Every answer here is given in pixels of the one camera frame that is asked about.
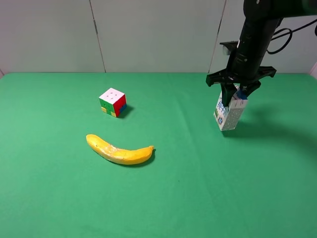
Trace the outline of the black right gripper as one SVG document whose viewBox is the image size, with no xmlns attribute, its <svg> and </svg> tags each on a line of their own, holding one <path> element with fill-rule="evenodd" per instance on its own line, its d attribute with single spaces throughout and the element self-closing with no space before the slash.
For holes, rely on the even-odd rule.
<svg viewBox="0 0 317 238">
<path fill-rule="evenodd" d="M 232 52 L 225 69 L 206 76 L 206 83 L 210 87 L 221 83 L 221 101 L 225 107 L 229 106 L 231 98 L 236 93 L 234 83 L 240 83 L 240 91 L 248 98 L 260 88 L 260 79 L 274 77 L 276 69 L 272 66 L 259 66 L 257 59 L 248 58 Z"/>
</svg>

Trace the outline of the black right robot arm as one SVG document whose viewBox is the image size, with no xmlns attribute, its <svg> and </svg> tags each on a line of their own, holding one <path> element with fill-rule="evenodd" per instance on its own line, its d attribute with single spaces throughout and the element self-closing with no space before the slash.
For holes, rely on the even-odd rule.
<svg viewBox="0 0 317 238">
<path fill-rule="evenodd" d="M 237 92 L 245 96 L 261 86 L 264 77 L 274 77 L 276 69 L 261 66 L 270 42 L 278 34 L 284 18 L 316 15 L 315 0 L 246 0 L 243 3 L 244 25 L 238 41 L 223 42 L 229 51 L 226 68 L 206 76 L 208 86 L 221 85 L 222 104 L 227 107 Z"/>
</svg>

